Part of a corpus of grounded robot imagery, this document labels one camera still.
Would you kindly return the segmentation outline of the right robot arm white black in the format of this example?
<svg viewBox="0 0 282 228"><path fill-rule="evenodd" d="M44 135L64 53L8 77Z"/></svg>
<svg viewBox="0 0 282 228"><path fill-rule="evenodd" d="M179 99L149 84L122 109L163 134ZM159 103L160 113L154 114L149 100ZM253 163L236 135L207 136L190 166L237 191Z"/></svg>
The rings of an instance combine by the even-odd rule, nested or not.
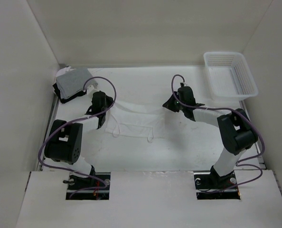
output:
<svg viewBox="0 0 282 228"><path fill-rule="evenodd" d="M209 182L215 188L226 183L242 154L258 140L243 109L215 109L197 103L189 86L182 85L162 106L175 113L182 111L189 120L219 129L224 148L209 174Z"/></svg>

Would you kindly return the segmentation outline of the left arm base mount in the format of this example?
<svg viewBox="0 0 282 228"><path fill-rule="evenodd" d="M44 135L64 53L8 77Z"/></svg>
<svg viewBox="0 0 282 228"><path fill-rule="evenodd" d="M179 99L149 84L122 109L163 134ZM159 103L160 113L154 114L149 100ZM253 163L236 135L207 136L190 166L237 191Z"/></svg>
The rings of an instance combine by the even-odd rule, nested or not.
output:
<svg viewBox="0 0 282 228"><path fill-rule="evenodd" d="M107 186L98 180L70 174L63 183L67 185L66 200L109 200L110 172L92 172L96 177L107 182Z"/></svg>

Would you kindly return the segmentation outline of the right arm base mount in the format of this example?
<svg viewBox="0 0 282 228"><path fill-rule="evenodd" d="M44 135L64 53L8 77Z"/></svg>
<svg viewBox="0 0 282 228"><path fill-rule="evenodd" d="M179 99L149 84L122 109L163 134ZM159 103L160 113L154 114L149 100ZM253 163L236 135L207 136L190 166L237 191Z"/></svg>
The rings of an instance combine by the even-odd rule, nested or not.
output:
<svg viewBox="0 0 282 228"><path fill-rule="evenodd" d="M235 173L227 175L221 180L214 181L210 172L195 172L194 181L196 197L198 200L239 200L238 187L230 188L237 184Z"/></svg>

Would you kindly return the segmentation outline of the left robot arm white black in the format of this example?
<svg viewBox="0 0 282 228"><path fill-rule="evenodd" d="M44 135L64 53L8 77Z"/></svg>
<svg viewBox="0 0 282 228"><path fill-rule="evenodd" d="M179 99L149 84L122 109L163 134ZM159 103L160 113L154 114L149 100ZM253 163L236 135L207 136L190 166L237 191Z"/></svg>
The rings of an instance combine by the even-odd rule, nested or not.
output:
<svg viewBox="0 0 282 228"><path fill-rule="evenodd" d="M94 167L81 156L82 136L104 125L106 113L114 102L106 93L95 92L84 116L68 122L56 119L38 154L42 166L73 172L80 177L79 183L84 189L93 188L98 178Z"/></svg>

